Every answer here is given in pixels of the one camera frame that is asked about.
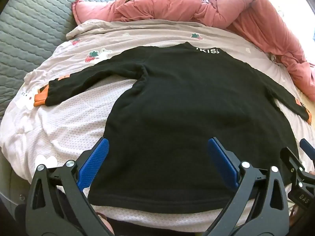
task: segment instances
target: gray-green quilted fabric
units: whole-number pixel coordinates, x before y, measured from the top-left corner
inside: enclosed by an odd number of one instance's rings
[[[75,0],[10,0],[0,15],[0,122],[26,73],[49,58],[76,27]]]

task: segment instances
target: bed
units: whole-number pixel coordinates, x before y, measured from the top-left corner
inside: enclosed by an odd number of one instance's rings
[[[1,77],[5,79],[1,81],[5,82],[1,90],[8,93],[7,100],[3,102],[3,110],[7,107],[7,111],[1,124],[0,145],[3,147],[4,156],[11,163],[15,173],[25,180],[26,186],[27,182],[32,180],[37,165],[44,163],[50,167],[60,166],[69,159],[76,159],[82,151],[90,149],[102,135],[106,117],[114,102],[125,90],[132,87],[134,80],[113,76],[55,107],[32,107],[30,101],[34,98],[37,89],[47,84],[49,80],[80,71],[126,49],[140,45],[165,47],[186,41],[199,48],[220,47],[231,56],[247,62],[270,76],[292,95],[300,98],[298,90],[282,64],[273,63],[268,54],[230,32],[199,23],[176,23],[165,20],[129,23],[89,20],[74,29],[75,23],[70,13],[70,3],[73,0],[59,0],[60,9],[57,11],[57,0],[49,0],[53,2],[52,4],[45,1],[37,0],[37,3],[43,3],[44,6],[40,13],[45,15],[46,20],[49,18],[53,20],[43,22],[42,29],[36,25],[37,29],[31,34],[28,31],[33,27],[25,28],[23,31],[13,31],[16,29],[15,18],[18,15],[19,20],[22,21],[21,26],[27,25],[23,20],[29,20],[29,24],[35,23],[34,18],[26,16],[28,8],[24,8],[23,13],[16,10],[15,6],[20,5],[16,0],[10,0],[0,16],[0,27],[4,29],[0,35],[0,44],[3,45],[0,48],[6,52],[0,58],[0,72],[3,74]],[[45,9],[48,5],[51,6],[49,15]],[[10,15],[10,13],[15,17],[4,18],[3,15]],[[37,16],[37,20],[42,20],[39,15],[35,13],[34,17]],[[5,38],[8,35],[11,36],[9,41]],[[311,102],[304,101],[304,103],[309,110],[314,109]],[[281,103],[278,102],[278,106],[288,118],[297,142],[306,138],[315,146],[314,129]],[[299,150],[299,154],[305,168],[313,170],[313,164],[304,152]],[[17,192],[17,199],[19,199],[20,192]],[[26,193],[27,191],[22,194],[20,201]],[[245,210],[247,214],[250,205],[251,202]],[[176,215],[151,214],[112,207],[94,208],[113,219],[183,232],[204,231],[220,212],[220,210],[212,210],[202,214]],[[240,223],[245,219],[246,214],[242,216]]]
[[[76,27],[74,0],[9,0],[0,14],[0,122],[26,73],[49,58]],[[0,152],[0,192],[23,203],[29,183],[18,177]],[[13,214],[15,205],[4,199]]]

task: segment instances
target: white bed sheet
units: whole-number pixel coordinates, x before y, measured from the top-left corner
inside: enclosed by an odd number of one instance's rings
[[[37,89],[52,79],[78,72],[127,49],[141,45],[166,47],[186,41],[204,49],[219,47],[270,76],[300,99],[284,66],[271,62],[265,53],[240,36],[198,23],[90,20],[75,28],[67,38],[71,41],[60,45],[51,58],[25,76],[25,83],[9,104],[0,126],[2,152],[15,172],[29,182],[37,165],[61,166],[91,149],[103,135],[114,102],[135,80],[112,76],[53,107],[32,106]],[[288,118],[297,143],[305,138],[315,146],[314,129],[279,102],[278,106]],[[299,155],[306,170],[314,170],[301,149]],[[239,223],[246,220],[251,205],[249,201]],[[153,214],[115,207],[94,209],[113,219],[183,232],[205,231],[220,212]]]

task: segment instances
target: silver screw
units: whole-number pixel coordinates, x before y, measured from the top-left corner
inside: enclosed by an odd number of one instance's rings
[[[272,170],[273,172],[278,172],[278,171],[279,171],[276,166],[272,166],[272,167],[271,167],[271,170]]]
[[[69,161],[67,161],[67,163],[66,163],[66,166],[67,167],[72,167],[74,165],[74,160],[69,160]]]
[[[19,199],[20,199],[21,201],[25,201],[25,196],[24,196],[23,194],[21,194],[20,197],[19,197]]]
[[[242,166],[248,169],[250,167],[250,164],[247,161],[243,161]]]
[[[41,164],[41,165],[39,165],[38,167],[37,167],[37,170],[38,171],[41,171],[41,170],[43,170],[45,168],[45,166],[43,165],[43,164]]]

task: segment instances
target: pink comforter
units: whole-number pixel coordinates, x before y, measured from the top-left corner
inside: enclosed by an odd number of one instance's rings
[[[209,0],[210,3],[203,0],[125,1],[116,0],[102,5],[101,10],[94,6],[86,13],[81,11],[79,22],[88,19],[109,22],[165,19],[199,22],[209,27],[227,29],[253,42],[262,51],[275,54],[277,61],[286,66],[294,84],[311,101],[315,101],[313,66],[306,61],[300,42],[269,0]]]

